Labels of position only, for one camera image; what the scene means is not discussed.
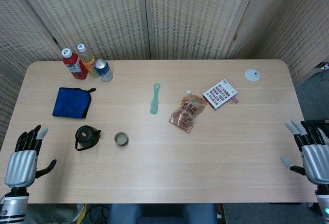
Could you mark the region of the blue grey seat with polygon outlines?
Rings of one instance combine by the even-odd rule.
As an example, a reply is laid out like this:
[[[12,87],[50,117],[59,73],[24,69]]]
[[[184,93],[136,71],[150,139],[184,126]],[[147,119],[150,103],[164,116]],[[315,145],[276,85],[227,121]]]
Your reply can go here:
[[[107,224],[218,224],[214,203],[113,203]]]

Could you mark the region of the box with coloured squares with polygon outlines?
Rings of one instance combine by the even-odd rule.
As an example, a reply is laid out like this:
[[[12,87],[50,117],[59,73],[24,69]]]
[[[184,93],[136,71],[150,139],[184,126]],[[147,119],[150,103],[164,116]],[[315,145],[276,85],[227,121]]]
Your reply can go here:
[[[231,102],[230,99],[233,96],[236,97],[237,94],[238,91],[226,79],[223,79],[204,92],[203,98],[214,110],[217,110],[225,103]]]

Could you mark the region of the orange spout pouch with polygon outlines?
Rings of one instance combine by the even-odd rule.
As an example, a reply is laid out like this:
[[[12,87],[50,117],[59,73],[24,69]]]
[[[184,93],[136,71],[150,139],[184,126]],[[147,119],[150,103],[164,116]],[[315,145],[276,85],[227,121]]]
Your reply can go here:
[[[186,133],[190,133],[196,117],[204,110],[206,105],[206,100],[193,95],[191,90],[187,90],[187,95],[183,97],[180,108],[171,114],[169,122]]]

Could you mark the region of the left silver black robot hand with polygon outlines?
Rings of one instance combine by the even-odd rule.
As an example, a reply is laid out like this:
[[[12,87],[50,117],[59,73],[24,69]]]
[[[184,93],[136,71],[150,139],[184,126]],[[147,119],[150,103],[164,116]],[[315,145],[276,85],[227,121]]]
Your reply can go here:
[[[28,188],[34,180],[53,170],[57,161],[51,161],[48,167],[37,170],[38,157],[43,139],[48,128],[40,125],[29,132],[22,133],[16,143],[14,153],[11,154],[5,184],[10,188]]]

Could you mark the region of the grey bag under table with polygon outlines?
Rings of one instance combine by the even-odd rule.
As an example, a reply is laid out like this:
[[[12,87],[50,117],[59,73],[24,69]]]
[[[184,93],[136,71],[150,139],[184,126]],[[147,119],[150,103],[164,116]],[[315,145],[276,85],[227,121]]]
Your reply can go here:
[[[73,224],[84,204],[28,204],[24,224]]]

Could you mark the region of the dark green teacup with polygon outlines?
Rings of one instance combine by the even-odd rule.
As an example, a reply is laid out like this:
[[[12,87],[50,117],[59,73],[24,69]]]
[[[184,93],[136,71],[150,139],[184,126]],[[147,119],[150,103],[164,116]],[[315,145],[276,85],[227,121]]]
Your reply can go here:
[[[114,140],[118,146],[126,146],[129,142],[128,136],[124,132],[116,133]]]

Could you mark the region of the woven folding screen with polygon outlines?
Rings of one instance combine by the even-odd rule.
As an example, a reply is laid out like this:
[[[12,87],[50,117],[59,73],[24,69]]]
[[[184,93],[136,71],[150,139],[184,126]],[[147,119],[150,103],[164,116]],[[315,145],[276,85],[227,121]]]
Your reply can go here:
[[[84,43],[107,60],[280,59],[329,66],[329,0],[0,0],[0,149],[29,65]]]

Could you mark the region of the green plastic scoop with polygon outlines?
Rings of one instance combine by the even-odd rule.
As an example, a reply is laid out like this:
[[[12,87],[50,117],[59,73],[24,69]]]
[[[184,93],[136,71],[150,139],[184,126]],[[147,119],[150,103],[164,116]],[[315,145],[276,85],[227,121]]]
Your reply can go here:
[[[158,113],[158,105],[159,105],[159,100],[158,100],[158,94],[160,90],[160,84],[156,83],[154,84],[154,95],[151,101],[151,107],[150,107],[150,113],[155,115]]]

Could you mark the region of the white round table cap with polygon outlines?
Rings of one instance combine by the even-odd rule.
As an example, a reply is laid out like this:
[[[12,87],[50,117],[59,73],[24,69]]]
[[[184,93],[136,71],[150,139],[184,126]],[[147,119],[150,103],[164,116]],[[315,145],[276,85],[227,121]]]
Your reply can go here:
[[[245,71],[245,77],[251,82],[257,82],[261,75],[256,69],[250,68]]]

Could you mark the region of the blue white drink can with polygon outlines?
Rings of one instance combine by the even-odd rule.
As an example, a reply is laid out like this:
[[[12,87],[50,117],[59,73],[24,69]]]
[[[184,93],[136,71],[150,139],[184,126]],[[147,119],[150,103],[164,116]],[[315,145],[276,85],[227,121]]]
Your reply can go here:
[[[95,71],[99,74],[103,82],[109,82],[113,78],[110,66],[104,59],[97,59],[94,64]]]

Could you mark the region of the blue folded cloth pouch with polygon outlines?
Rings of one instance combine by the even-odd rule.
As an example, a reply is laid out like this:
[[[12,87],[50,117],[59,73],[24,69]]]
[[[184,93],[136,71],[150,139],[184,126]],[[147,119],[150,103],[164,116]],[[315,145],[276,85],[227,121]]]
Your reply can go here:
[[[80,88],[60,87],[52,115],[64,118],[86,118],[92,101],[90,94],[94,91],[96,91],[95,88],[82,90]]]

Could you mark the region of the black teapot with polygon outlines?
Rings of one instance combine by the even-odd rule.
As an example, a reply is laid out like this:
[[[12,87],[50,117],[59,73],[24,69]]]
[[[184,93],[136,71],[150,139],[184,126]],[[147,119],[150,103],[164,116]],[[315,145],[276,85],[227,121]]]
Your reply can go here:
[[[84,151],[94,147],[100,139],[101,130],[84,125],[81,126],[75,134],[75,149]]]

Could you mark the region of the red juice bottle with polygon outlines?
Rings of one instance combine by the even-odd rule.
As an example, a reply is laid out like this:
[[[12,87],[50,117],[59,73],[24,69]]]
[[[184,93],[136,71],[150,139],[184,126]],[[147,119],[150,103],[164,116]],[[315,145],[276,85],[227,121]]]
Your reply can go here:
[[[79,59],[79,56],[69,48],[63,48],[61,54],[63,63],[71,74],[78,80],[85,80],[87,77],[87,70]]]

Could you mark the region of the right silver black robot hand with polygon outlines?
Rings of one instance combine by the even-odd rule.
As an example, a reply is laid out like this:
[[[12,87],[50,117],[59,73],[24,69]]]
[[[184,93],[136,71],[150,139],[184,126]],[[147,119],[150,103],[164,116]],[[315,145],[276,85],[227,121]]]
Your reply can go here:
[[[329,135],[324,129],[305,121],[293,119],[285,125],[294,137],[303,165],[294,165],[281,157],[283,165],[306,176],[315,185],[329,185]]]

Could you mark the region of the orange drink bottle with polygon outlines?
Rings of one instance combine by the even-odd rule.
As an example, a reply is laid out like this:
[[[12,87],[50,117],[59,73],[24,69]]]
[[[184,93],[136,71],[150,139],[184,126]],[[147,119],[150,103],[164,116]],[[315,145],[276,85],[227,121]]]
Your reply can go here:
[[[88,48],[86,48],[84,44],[78,44],[77,49],[79,58],[87,69],[89,75],[94,78],[98,77],[99,74],[94,69],[96,57],[91,53]]]

